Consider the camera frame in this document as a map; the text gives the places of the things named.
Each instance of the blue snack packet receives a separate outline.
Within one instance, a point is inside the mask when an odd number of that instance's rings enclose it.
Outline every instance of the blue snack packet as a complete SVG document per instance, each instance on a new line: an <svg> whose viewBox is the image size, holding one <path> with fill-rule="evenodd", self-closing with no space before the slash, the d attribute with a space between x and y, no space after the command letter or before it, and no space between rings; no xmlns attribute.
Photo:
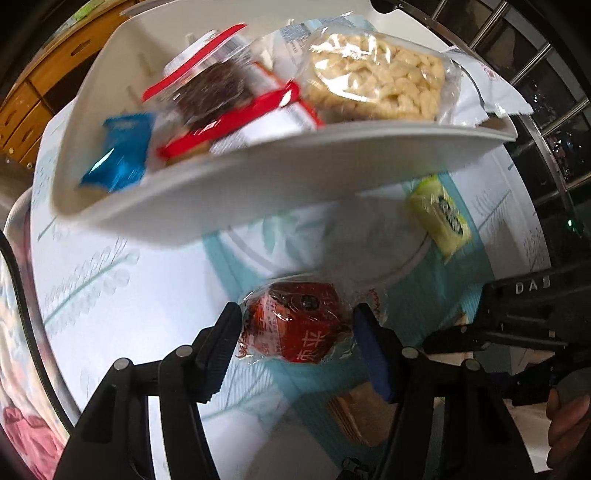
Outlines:
<svg viewBox="0 0 591 480"><path fill-rule="evenodd" d="M85 173L80 185L96 185L109 193L142 179L154 115L138 113L105 120L105 154Z"/></svg>

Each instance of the white plastic bin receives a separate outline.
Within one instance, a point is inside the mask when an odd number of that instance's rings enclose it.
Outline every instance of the white plastic bin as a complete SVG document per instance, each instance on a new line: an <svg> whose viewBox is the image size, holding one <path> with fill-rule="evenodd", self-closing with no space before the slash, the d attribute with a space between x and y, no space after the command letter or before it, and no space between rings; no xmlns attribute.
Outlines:
<svg viewBox="0 0 591 480"><path fill-rule="evenodd" d="M353 11L384 33L436 50L444 42L401 11L382 15L368 0L177 0L123 23L80 88L57 159L51 201L56 216L153 245L175 246L279 210L337 199L411 177L457 170L516 138L509 119L491 128L397 121L329 125L219 157L203 156L108 197L78 185L100 157L103 121L138 111L134 100L163 67L212 28L245 22L264 35L289 19Z"/></svg>

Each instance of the black mechanical device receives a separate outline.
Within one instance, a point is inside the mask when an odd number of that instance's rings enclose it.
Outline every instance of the black mechanical device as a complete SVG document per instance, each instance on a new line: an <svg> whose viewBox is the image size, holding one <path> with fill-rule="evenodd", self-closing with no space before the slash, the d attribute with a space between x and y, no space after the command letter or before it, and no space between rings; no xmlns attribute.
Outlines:
<svg viewBox="0 0 591 480"><path fill-rule="evenodd" d="M425 341L428 353L474 351L490 342L556 352L548 361L514 376L487 374L474 359L461 366L431 361L419 350L404 347L393 330L381 327L366 304L358 305L353 311L353 332L372 386L385 401L398 403L399 409L380 464L370 472L346 469L339 479L422 480L437 397L445 398L445 418L436 478L547 476L549 472L534 473L503 399L515 405L545 401L551 387L591 365L589 314L572 306L573 299L580 298L579 305L588 302L589 266L584 263L487 284L473 324L436 332ZM197 404L219 391L241 327L241 310L229 303L213 327L162 361L142 365L126 358L115 361L76 424L55 480L154 479L147 413L151 395L160 398L171 478L219 479ZM578 480L589 472L591 429L568 465L550 474Z"/></svg>

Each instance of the yellow-green wrapper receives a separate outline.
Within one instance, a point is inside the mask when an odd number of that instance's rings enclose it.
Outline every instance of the yellow-green wrapper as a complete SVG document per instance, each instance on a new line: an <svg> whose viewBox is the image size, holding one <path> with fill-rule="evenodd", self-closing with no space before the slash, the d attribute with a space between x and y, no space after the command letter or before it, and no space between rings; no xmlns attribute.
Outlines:
<svg viewBox="0 0 591 480"><path fill-rule="evenodd" d="M472 238L466 219L437 176L421 181L408 201L445 260L449 260Z"/></svg>

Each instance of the human hand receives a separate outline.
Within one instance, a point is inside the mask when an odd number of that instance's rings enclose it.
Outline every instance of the human hand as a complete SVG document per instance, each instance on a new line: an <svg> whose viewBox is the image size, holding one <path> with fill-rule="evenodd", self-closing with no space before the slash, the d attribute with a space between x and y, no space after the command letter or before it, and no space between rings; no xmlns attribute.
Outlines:
<svg viewBox="0 0 591 480"><path fill-rule="evenodd" d="M591 423L589 419L581 421L589 409L589 403L589 395L585 395L562 406L556 389L550 391L546 406L546 416L552 420L548 431L551 447L546 460L548 467L558 467L577 448Z"/></svg>

